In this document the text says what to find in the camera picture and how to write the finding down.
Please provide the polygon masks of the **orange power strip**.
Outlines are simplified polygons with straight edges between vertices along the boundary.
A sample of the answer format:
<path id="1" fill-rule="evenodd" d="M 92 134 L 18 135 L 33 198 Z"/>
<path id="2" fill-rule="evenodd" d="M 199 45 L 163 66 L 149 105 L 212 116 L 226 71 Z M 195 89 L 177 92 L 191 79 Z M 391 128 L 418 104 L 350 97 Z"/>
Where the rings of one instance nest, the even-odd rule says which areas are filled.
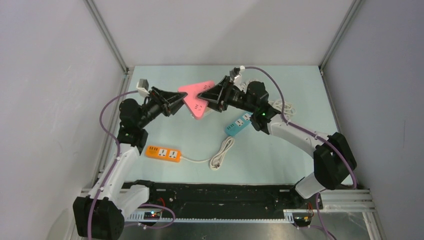
<path id="1" fill-rule="evenodd" d="M 178 149 L 163 146 L 149 145 L 145 150 L 147 158 L 179 163 L 181 161 L 181 151 Z"/>

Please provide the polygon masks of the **pink triangular power socket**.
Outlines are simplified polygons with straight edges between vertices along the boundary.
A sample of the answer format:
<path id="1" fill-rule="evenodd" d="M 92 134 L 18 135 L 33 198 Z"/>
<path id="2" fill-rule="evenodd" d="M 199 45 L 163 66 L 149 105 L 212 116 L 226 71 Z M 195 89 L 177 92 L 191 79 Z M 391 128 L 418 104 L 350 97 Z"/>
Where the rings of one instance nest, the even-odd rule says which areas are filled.
<path id="1" fill-rule="evenodd" d="M 183 102 L 196 120 L 203 118 L 208 108 L 208 101 L 198 98 L 198 94 L 209 90 L 215 85 L 212 80 L 180 86 L 178 92 L 187 93 Z"/>

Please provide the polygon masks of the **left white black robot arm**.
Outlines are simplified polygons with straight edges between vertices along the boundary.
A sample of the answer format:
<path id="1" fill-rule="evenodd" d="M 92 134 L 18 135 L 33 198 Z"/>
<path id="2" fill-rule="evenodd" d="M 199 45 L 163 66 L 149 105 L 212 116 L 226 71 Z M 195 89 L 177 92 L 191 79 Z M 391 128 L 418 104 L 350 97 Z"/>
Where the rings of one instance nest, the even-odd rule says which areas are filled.
<path id="1" fill-rule="evenodd" d="M 85 197 L 73 202 L 77 233 L 89 240 L 117 240 L 126 219 L 141 205 L 152 208 L 158 195 L 144 185 L 135 185 L 120 194 L 125 177 L 146 146 L 145 127 L 159 115 L 174 115 L 183 105 L 186 92 L 171 92 L 152 87 L 143 93 L 147 102 L 139 104 L 133 98 L 122 100 L 119 108 L 119 130 L 107 132 L 116 143 L 116 155 L 106 165 L 105 172 Z"/>

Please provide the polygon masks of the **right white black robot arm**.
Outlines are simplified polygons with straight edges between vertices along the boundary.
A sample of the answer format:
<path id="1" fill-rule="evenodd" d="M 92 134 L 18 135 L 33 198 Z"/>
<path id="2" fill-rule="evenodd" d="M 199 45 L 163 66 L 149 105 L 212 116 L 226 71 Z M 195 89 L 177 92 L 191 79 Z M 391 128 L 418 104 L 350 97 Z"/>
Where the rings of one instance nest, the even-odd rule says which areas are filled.
<path id="1" fill-rule="evenodd" d="M 207 101 L 217 112 L 229 106 L 250 112 L 250 121 L 256 131 L 281 138 L 312 157 L 313 172 L 292 188 L 290 202 L 295 208 L 303 209 L 311 197 L 321 191 L 335 190 L 347 177 L 357 185 L 354 175 L 357 164 L 345 136 L 339 132 L 329 135 L 312 131 L 289 121 L 281 110 L 269 103 L 264 83 L 252 81 L 242 91 L 230 76 L 225 76 L 197 97 Z"/>

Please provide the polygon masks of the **teal power strip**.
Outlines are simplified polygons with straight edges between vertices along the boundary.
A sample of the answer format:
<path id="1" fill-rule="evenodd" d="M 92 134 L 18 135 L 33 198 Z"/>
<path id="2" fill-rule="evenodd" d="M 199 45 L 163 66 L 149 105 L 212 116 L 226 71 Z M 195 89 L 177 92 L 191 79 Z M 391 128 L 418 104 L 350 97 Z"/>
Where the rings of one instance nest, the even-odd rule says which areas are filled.
<path id="1" fill-rule="evenodd" d="M 224 132 L 229 137 L 235 137 L 239 132 L 251 123 L 251 112 L 245 112 L 232 123 L 224 128 Z"/>

